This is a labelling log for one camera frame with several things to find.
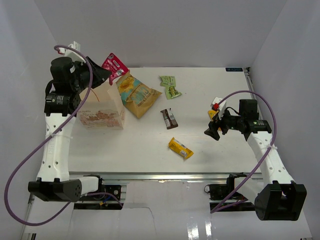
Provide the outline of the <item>yellow snack bar packet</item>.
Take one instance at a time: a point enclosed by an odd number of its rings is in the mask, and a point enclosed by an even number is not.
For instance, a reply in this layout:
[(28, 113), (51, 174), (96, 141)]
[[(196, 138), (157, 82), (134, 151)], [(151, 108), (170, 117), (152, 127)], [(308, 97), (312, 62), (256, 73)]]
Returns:
[(180, 155), (184, 160), (187, 160), (194, 154), (193, 151), (191, 151), (184, 144), (176, 140), (174, 137), (168, 143), (168, 147), (170, 150)]

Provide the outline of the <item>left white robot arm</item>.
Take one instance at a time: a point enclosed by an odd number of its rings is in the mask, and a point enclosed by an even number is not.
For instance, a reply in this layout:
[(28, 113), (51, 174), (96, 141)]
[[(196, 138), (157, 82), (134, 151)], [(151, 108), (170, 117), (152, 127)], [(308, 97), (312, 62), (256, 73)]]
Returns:
[(51, 61), (52, 80), (45, 89), (45, 136), (40, 170), (35, 181), (28, 183), (28, 191), (45, 202), (77, 202), (89, 193), (99, 200), (106, 187), (99, 177), (84, 176), (70, 179), (68, 160), (71, 133), (76, 121), (75, 110), (81, 104), (80, 94), (88, 88), (103, 84), (111, 72), (90, 58), (87, 62), (58, 57)]

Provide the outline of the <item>yellow m&m's packet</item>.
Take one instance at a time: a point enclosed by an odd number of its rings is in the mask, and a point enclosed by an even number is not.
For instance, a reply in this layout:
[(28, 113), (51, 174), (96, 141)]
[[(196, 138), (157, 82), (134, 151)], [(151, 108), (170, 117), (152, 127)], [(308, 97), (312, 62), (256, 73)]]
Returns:
[(209, 110), (208, 111), (208, 115), (209, 115), (209, 118), (210, 118), (210, 121), (212, 121), (212, 119), (213, 119), (213, 117), (215, 116), (215, 115), (218, 115), (219, 116), (219, 118), (220, 118), (220, 111), (219, 110)]

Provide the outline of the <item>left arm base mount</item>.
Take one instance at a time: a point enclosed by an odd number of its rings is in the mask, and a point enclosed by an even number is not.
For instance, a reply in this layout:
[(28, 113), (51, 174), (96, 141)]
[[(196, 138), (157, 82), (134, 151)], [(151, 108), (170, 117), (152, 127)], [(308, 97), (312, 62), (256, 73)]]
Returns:
[(99, 175), (88, 175), (97, 178), (97, 187), (94, 191), (82, 194), (74, 204), (75, 210), (121, 210), (123, 208), (122, 186), (106, 184)]

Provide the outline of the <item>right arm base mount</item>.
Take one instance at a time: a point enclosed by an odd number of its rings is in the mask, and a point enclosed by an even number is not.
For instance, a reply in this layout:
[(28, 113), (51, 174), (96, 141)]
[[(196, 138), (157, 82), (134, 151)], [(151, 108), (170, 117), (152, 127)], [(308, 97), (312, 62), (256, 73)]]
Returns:
[[(212, 210), (215, 208), (219, 202), (221, 202), (233, 189), (234, 189), (234, 183), (232, 183), (232, 180), (239, 177), (246, 177), (247, 175), (243, 172), (241, 173), (232, 173), (228, 176), (226, 179), (226, 182), (223, 184), (207, 184), (203, 191), (209, 195), (210, 199), (210, 209)], [(238, 205), (234, 205), (225, 209), (222, 209), (221, 212), (245, 212), (245, 211), (253, 211), (254, 205), (249, 202), (242, 202)]]

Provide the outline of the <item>red candy pouch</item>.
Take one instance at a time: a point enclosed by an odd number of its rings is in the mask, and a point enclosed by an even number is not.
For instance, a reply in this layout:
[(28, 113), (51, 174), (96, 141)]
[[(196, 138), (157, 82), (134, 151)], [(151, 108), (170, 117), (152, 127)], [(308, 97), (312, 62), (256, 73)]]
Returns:
[(113, 84), (115, 79), (124, 76), (129, 72), (127, 66), (114, 53), (108, 55), (101, 67), (111, 72), (111, 75), (108, 78), (110, 85)]

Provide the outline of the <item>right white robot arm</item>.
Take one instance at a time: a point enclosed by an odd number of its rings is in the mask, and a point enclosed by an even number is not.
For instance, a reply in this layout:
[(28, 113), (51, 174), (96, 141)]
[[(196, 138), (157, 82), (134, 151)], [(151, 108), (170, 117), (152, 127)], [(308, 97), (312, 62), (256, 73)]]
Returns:
[(210, 106), (214, 115), (205, 135), (217, 141), (229, 130), (240, 132), (260, 164), (258, 169), (263, 178), (263, 185), (259, 185), (250, 174), (230, 174), (226, 180), (225, 199), (236, 200), (243, 196), (254, 205), (261, 221), (297, 221), (307, 190), (303, 184), (296, 183), (286, 170), (273, 144), (269, 123), (259, 118), (258, 102), (241, 99), (235, 115), (231, 115), (221, 98), (215, 97)]

